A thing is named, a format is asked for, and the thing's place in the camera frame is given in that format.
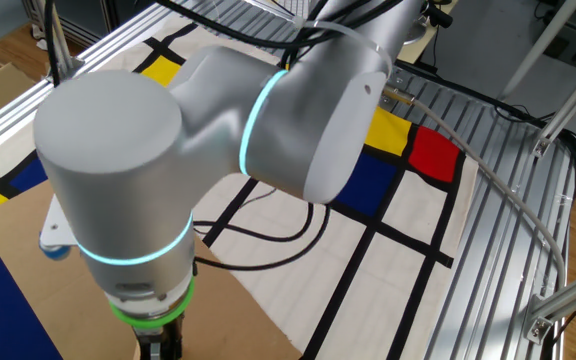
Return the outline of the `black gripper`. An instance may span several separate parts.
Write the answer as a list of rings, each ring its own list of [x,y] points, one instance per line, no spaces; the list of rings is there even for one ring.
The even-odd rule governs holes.
[[[184,313],[152,329],[136,329],[140,360],[180,360],[183,357]]]

